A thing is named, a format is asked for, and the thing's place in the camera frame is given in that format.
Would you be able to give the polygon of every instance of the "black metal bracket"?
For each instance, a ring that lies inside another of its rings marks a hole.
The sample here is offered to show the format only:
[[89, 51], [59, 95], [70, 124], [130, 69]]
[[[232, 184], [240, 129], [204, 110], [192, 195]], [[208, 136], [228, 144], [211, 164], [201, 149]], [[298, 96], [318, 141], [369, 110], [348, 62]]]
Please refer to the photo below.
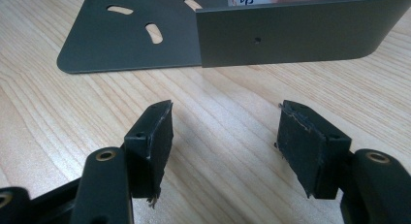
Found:
[[351, 139], [311, 108], [284, 101], [276, 146], [307, 196], [343, 192], [346, 223], [411, 223], [411, 176], [392, 156], [349, 151]]
[[[58, 67], [92, 73], [359, 58], [374, 52], [411, 0], [323, 0], [228, 7], [228, 0], [85, 0]], [[110, 12], [117, 6], [129, 15]], [[156, 24], [163, 42], [145, 27]]]
[[160, 197], [173, 140], [172, 102], [151, 105], [122, 147], [91, 153], [82, 177], [30, 200], [19, 187], [0, 189], [0, 223], [134, 223], [131, 196]]

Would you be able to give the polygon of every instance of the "wood grain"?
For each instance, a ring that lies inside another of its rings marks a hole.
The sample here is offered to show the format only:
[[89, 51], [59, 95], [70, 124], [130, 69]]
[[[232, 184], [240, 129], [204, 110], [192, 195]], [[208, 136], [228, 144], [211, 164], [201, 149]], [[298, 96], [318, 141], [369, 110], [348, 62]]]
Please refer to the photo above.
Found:
[[342, 223], [307, 199], [273, 147], [284, 99], [411, 171], [411, 11], [370, 56], [349, 61], [68, 75], [56, 58], [83, 0], [0, 0], [0, 186], [37, 197], [119, 146], [149, 105], [174, 102], [174, 146], [155, 210], [136, 223]]

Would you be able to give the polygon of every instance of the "tabletop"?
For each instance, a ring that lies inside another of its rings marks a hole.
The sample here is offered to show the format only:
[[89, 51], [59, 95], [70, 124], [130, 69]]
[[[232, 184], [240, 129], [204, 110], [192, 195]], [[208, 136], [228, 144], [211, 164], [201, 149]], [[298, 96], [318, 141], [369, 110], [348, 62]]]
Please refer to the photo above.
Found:
[[411, 11], [361, 59], [69, 75], [56, 58], [83, 1], [0, 0], [0, 187], [35, 198], [80, 177], [88, 154], [169, 99], [162, 194], [155, 209], [133, 201], [136, 223], [342, 223], [341, 191], [307, 199], [274, 147], [283, 100], [411, 172]]

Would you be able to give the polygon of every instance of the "oval slot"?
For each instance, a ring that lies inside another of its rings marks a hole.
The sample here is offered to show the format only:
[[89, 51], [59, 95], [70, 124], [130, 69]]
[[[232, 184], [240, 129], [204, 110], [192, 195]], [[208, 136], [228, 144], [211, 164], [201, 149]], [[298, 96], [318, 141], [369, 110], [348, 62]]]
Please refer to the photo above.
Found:
[[194, 12], [196, 12], [197, 9], [203, 8], [194, 0], [184, 0], [184, 3], [187, 4], [187, 6], [190, 7]]
[[163, 42], [163, 36], [161, 35], [160, 29], [158, 29], [157, 25], [154, 23], [148, 23], [145, 26], [145, 30], [147, 30], [148, 35], [150, 35], [151, 42], [153, 42], [153, 44], [160, 44]]
[[120, 7], [120, 6], [114, 6], [114, 5], [109, 6], [107, 8], [107, 10], [110, 11], [110, 12], [120, 13], [120, 14], [124, 14], [124, 15], [129, 15], [133, 12], [133, 10], [131, 10], [131, 9], [123, 8], [123, 7]]

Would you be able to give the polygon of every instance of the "wooden table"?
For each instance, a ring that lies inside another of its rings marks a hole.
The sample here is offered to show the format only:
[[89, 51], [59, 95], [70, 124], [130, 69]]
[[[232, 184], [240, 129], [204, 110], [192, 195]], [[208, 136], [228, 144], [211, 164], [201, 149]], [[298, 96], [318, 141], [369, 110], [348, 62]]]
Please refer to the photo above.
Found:
[[348, 61], [68, 75], [56, 58], [83, 0], [0, 0], [0, 187], [32, 198], [119, 146], [150, 104], [174, 102], [174, 145], [153, 210], [136, 223], [341, 223], [307, 199], [274, 148], [278, 103], [314, 109], [411, 171], [411, 12], [370, 56]]

